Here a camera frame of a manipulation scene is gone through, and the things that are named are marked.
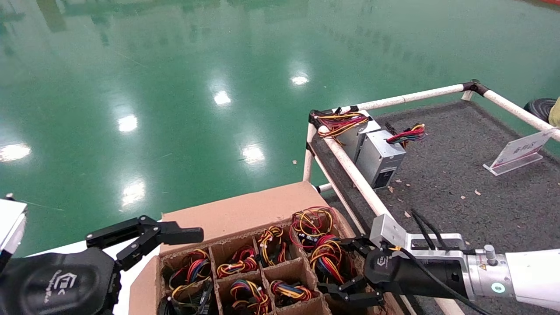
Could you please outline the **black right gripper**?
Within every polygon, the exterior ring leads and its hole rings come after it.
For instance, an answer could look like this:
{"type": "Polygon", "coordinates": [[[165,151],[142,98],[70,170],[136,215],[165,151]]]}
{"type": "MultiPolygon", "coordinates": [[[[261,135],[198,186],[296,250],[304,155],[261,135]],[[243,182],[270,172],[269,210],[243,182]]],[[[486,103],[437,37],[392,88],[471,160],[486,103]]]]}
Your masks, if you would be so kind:
{"type": "MultiPolygon", "coordinates": [[[[382,251],[365,236],[340,239],[339,246],[346,252],[356,252],[365,259],[364,277],[352,278],[340,285],[317,283],[318,290],[335,301],[356,308],[384,307],[382,293],[396,295],[418,295],[432,298],[454,299],[450,291],[428,277],[412,259],[393,256],[382,251]],[[367,285],[376,289],[366,292],[367,285]]],[[[418,259],[440,282],[464,298],[471,297],[469,279],[464,276],[463,264],[459,259],[418,259]]]]}

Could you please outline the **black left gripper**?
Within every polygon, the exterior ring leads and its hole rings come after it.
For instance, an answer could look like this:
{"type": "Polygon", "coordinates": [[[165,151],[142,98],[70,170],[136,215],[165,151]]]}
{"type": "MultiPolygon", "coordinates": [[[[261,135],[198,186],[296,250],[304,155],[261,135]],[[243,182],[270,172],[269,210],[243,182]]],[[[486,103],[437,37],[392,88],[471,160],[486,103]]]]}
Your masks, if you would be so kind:
{"type": "Polygon", "coordinates": [[[3,315],[110,315],[120,267],[97,248],[11,259],[1,273],[3,315]]]}

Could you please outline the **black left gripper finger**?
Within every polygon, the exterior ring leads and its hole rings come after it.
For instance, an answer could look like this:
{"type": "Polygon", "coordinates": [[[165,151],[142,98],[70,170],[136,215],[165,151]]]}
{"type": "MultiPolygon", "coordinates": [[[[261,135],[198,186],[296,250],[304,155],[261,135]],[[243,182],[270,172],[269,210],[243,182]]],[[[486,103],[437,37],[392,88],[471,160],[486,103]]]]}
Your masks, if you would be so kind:
{"type": "Polygon", "coordinates": [[[146,215],[128,219],[86,235],[86,252],[103,255],[104,249],[131,241],[116,254],[115,264],[128,271],[159,245],[201,243],[201,227],[182,228],[175,221],[158,222],[146,215]]]}

